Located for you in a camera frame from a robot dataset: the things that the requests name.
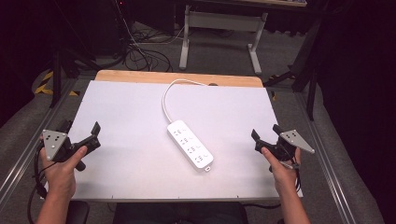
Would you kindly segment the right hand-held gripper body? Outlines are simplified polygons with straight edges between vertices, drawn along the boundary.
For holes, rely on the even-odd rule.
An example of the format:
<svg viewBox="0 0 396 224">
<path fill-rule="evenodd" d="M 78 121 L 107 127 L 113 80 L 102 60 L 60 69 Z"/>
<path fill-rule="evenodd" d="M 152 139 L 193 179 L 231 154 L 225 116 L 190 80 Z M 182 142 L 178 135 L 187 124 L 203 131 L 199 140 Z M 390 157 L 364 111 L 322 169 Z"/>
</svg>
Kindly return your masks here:
<svg viewBox="0 0 396 224">
<path fill-rule="evenodd" d="M 277 142 L 272 145 L 265 141 L 264 146 L 287 168 L 297 170 L 300 164 L 295 160 L 295 151 L 297 148 L 305 150 L 311 154 L 315 150 L 303 139 L 303 137 L 296 131 L 291 130 L 283 132 L 278 136 Z M 255 143 L 255 150 L 262 152 L 263 147 L 257 147 Z"/>
</svg>

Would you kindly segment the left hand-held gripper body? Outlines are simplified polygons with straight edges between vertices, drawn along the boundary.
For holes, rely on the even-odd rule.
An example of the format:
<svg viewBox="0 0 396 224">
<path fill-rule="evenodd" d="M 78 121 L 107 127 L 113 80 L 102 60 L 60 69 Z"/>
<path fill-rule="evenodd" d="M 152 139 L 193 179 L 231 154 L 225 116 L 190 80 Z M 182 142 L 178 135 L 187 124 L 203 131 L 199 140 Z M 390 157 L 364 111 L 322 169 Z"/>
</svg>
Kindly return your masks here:
<svg viewBox="0 0 396 224">
<path fill-rule="evenodd" d="M 42 136 L 48 161 L 64 162 L 83 146 L 88 148 L 87 154 L 101 146 L 95 133 L 77 143 L 71 143 L 67 133 L 44 130 Z"/>
</svg>

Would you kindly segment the person's left hand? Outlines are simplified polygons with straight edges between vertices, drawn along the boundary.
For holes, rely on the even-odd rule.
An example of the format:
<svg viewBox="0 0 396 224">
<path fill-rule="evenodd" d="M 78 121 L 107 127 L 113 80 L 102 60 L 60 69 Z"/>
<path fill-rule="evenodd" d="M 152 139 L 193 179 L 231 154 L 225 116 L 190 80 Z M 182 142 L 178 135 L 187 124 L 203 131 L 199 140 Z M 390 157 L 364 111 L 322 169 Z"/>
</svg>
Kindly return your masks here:
<svg viewBox="0 0 396 224">
<path fill-rule="evenodd" d="M 40 150 L 40 157 L 45 168 L 45 177 L 49 188 L 46 201 L 63 200 L 69 202 L 76 191 L 75 167 L 87 153 L 85 146 L 81 147 L 65 162 L 52 163 L 47 160 L 46 149 Z"/>
</svg>

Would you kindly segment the person's right hand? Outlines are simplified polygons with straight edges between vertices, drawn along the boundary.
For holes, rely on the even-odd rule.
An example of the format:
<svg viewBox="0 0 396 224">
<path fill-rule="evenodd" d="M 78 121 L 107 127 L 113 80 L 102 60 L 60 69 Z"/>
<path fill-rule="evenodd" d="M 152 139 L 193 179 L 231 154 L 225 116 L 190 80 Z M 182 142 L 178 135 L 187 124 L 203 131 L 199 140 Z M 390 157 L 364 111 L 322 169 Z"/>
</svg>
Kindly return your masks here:
<svg viewBox="0 0 396 224">
<path fill-rule="evenodd" d="M 296 171 L 283 165 L 266 147 L 262 148 L 262 155 L 270 163 L 278 194 L 282 195 L 286 192 L 295 193 Z"/>
</svg>

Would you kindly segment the white table cover board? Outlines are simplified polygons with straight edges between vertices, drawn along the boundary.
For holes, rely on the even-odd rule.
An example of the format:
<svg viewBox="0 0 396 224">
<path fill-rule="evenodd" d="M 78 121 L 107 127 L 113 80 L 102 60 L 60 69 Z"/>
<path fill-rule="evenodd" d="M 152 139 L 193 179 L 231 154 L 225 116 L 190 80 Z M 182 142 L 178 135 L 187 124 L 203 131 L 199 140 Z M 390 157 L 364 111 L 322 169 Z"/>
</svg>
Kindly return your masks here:
<svg viewBox="0 0 396 224">
<path fill-rule="evenodd" d="M 184 121 L 214 161 L 196 171 L 167 132 Z M 77 200 L 102 202 L 274 199 L 269 164 L 251 137 L 274 143 L 276 116 L 266 89 L 93 81 L 69 132 L 77 142 L 98 122 L 101 146 L 76 174 Z"/>
</svg>

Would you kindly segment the yellow black floor tape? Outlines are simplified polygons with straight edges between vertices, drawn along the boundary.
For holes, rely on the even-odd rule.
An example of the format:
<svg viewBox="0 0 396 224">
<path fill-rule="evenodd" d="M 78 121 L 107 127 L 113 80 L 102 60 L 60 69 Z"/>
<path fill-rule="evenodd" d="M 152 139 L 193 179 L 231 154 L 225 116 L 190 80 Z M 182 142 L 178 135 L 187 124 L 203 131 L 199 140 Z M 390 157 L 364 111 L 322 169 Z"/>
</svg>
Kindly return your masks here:
<svg viewBox="0 0 396 224">
<path fill-rule="evenodd" d="M 47 88 L 47 85 L 49 84 L 52 76 L 53 76 L 52 71 L 44 75 L 44 77 L 42 78 L 41 82 L 39 83 L 38 87 L 35 90 L 35 94 L 43 93 L 43 94 L 52 95 L 54 93 L 53 90 Z"/>
</svg>

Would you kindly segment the black tripod stand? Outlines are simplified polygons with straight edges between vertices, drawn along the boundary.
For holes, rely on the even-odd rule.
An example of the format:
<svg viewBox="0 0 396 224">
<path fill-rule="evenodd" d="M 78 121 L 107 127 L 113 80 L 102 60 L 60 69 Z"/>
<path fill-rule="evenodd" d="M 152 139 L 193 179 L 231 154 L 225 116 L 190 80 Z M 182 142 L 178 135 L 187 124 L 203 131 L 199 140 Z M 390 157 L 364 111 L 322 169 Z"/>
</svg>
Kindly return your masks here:
<svg viewBox="0 0 396 224">
<path fill-rule="evenodd" d="M 291 84 L 291 89 L 294 92 L 302 92 L 305 86 L 309 85 L 305 110 L 307 116 L 311 120 L 314 119 L 313 110 L 317 86 L 317 75 L 315 72 L 316 60 L 314 59 L 313 48 L 316 43 L 320 25 L 321 19 L 315 19 L 290 70 L 278 77 L 270 78 L 263 83 L 265 87 L 271 87 L 287 78 L 295 77 L 294 82 Z"/>
<path fill-rule="evenodd" d="M 53 108 L 61 100 L 62 91 L 62 72 L 65 72 L 69 78 L 77 78 L 79 76 L 77 61 L 87 65 L 94 71 L 100 71 L 101 67 L 87 57 L 82 56 L 75 50 L 68 48 L 57 48 L 53 52 L 53 94 L 50 108 Z"/>
</svg>

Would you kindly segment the white power strip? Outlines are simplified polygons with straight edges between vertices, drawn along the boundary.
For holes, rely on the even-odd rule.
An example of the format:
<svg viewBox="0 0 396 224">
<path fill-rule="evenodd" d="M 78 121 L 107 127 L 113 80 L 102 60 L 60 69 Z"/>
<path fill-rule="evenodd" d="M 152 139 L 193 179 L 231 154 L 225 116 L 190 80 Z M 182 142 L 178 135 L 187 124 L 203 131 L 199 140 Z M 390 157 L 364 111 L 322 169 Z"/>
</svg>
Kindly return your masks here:
<svg viewBox="0 0 396 224">
<path fill-rule="evenodd" d="M 198 172 L 209 172 L 214 161 L 212 153 L 182 120 L 167 126 L 167 132 L 191 166 Z"/>
</svg>

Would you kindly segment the black equipment cabinet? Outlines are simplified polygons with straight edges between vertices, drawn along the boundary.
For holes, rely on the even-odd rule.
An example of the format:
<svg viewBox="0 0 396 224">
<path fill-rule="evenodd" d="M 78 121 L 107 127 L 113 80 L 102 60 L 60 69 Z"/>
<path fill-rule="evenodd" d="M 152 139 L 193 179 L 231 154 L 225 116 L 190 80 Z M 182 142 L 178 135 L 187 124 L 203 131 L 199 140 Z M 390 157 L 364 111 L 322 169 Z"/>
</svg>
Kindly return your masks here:
<svg viewBox="0 0 396 224">
<path fill-rule="evenodd" d="M 85 23 L 94 55 L 121 54 L 127 31 L 122 0 L 85 0 Z"/>
</svg>

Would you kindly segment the person's lap in dark clothing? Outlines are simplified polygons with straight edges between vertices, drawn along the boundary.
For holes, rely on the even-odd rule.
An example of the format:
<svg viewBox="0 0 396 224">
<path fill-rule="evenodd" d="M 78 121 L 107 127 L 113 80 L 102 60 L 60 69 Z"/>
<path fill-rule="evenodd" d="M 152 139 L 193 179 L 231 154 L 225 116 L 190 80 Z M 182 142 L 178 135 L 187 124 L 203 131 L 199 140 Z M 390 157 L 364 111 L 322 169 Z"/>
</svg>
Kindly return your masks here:
<svg viewBox="0 0 396 224">
<path fill-rule="evenodd" d="M 248 224 L 241 203 L 118 203 L 112 224 Z"/>
</svg>

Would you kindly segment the wooden desk top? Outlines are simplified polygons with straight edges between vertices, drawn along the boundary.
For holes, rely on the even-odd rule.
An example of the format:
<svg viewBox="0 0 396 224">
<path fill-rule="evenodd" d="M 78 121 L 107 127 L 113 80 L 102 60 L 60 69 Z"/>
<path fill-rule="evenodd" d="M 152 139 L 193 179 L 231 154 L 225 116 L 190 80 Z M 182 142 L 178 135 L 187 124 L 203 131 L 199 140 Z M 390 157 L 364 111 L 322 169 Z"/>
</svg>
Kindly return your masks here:
<svg viewBox="0 0 396 224">
<path fill-rule="evenodd" d="M 208 0 L 222 3 L 267 4 L 272 6 L 306 7 L 306 0 Z"/>
</svg>

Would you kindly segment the aluminium rail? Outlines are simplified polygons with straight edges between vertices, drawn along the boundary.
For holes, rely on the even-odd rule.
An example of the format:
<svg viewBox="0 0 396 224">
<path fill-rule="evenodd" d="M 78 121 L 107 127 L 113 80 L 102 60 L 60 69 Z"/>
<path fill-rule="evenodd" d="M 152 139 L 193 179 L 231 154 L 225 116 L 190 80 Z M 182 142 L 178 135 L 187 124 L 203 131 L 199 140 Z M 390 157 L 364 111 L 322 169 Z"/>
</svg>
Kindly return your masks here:
<svg viewBox="0 0 396 224">
<path fill-rule="evenodd" d="M 62 82 L 61 98 L 54 106 L 51 95 L 39 93 L 0 128 L 0 210 L 29 169 L 42 131 L 57 126 L 61 114 L 67 113 L 64 104 L 77 82 L 75 78 Z"/>
<path fill-rule="evenodd" d="M 356 219 L 351 212 L 346 195 L 342 190 L 340 181 L 332 167 L 329 156 L 325 150 L 325 146 L 323 145 L 323 142 L 319 136 L 317 126 L 315 122 L 308 117 L 304 96 L 301 93 L 296 93 L 295 98 L 301 111 L 304 113 L 304 120 L 307 123 L 309 132 L 313 138 L 315 154 L 317 155 L 318 162 L 322 168 L 323 174 L 325 175 L 330 192 L 343 224 L 356 224 Z"/>
</svg>

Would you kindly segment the white metal desk frame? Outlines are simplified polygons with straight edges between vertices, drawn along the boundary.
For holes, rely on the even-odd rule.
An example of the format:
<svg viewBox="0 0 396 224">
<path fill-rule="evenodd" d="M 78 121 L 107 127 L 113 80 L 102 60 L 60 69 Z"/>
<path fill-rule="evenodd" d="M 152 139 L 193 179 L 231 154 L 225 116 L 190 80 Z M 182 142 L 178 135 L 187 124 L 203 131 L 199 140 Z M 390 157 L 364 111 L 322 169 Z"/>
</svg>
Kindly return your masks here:
<svg viewBox="0 0 396 224">
<path fill-rule="evenodd" d="M 186 5 L 184 10 L 184 36 L 181 46 L 179 68 L 181 70 L 185 70 L 187 68 L 190 44 L 188 35 L 191 27 L 222 29 L 255 33 L 254 42 L 247 44 L 247 51 L 254 73 L 256 75 L 260 75 L 262 73 L 262 68 L 256 50 L 262 37 L 267 16 L 268 14 L 265 12 L 263 12 L 260 17 L 196 12 L 191 10 L 191 5 Z"/>
</svg>

